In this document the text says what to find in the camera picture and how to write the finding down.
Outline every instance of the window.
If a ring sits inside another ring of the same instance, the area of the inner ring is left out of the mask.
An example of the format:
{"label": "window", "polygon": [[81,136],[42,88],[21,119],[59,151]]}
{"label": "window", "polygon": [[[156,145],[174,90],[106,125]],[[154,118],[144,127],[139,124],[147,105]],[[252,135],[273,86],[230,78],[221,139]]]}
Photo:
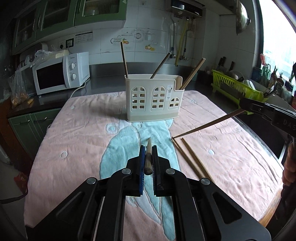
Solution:
{"label": "window", "polygon": [[284,14],[272,0],[259,0],[263,18],[263,54],[267,64],[278,68],[277,76],[289,80],[296,62],[296,33]]}

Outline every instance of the lime green plastic basket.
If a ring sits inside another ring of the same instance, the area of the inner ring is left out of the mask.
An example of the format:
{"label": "lime green plastic basket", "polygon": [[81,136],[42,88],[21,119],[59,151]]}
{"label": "lime green plastic basket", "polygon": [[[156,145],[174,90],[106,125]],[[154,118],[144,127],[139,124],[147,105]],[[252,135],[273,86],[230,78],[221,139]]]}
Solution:
{"label": "lime green plastic basket", "polygon": [[239,93],[242,94],[243,97],[257,100],[260,102],[265,102],[267,99],[263,97],[263,93],[261,91],[254,90],[243,83],[238,82],[237,80],[230,78],[229,76],[216,71],[212,70],[213,72],[213,83],[211,84],[213,86],[213,92],[215,93],[216,91],[219,91],[229,99],[231,99],[233,102],[235,102],[239,106],[239,100],[236,97],[232,96],[231,94],[227,93],[226,91],[222,90],[220,88],[221,83],[227,84],[229,87],[232,87],[233,89],[236,89],[239,91]]}

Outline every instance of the silver screw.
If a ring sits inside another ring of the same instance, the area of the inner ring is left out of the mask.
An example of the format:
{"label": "silver screw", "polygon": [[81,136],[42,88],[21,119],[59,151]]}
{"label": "silver screw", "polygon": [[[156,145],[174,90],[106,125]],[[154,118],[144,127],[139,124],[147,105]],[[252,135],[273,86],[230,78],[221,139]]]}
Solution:
{"label": "silver screw", "polygon": [[171,169],[171,168],[168,168],[168,169],[165,170],[165,172],[167,174],[173,175],[175,173],[175,170],[174,169]]}
{"label": "silver screw", "polygon": [[121,171],[123,174],[130,174],[131,173],[131,170],[128,169],[128,168],[125,168],[125,169],[122,169]]}
{"label": "silver screw", "polygon": [[201,180],[201,183],[202,183],[203,185],[209,185],[211,182],[210,182],[209,179],[207,179],[207,178],[203,178],[203,179]]}
{"label": "silver screw", "polygon": [[86,180],[87,184],[95,184],[96,183],[96,179],[94,177],[90,177]]}

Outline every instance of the lower cabinet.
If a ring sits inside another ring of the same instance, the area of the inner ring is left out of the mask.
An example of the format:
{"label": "lower cabinet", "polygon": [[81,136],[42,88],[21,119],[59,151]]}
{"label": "lower cabinet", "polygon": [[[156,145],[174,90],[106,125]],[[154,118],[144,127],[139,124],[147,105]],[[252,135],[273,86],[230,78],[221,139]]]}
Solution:
{"label": "lower cabinet", "polygon": [[61,108],[9,118],[9,124],[28,155],[34,160],[39,146]]}

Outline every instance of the metal bowl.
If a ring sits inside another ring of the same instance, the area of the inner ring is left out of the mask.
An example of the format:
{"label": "metal bowl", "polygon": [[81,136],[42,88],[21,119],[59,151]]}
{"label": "metal bowl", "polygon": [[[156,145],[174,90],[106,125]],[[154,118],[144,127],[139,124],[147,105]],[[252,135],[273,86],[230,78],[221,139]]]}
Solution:
{"label": "metal bowl", "polygon": [[249,19],[246,8],[244,7],[244,5],[242,5],[242,3],[239,0],[237,0],[236,2],[236,7],[236,33],[238,35],[246,29],[246,27],[251,23],[251,20]]}

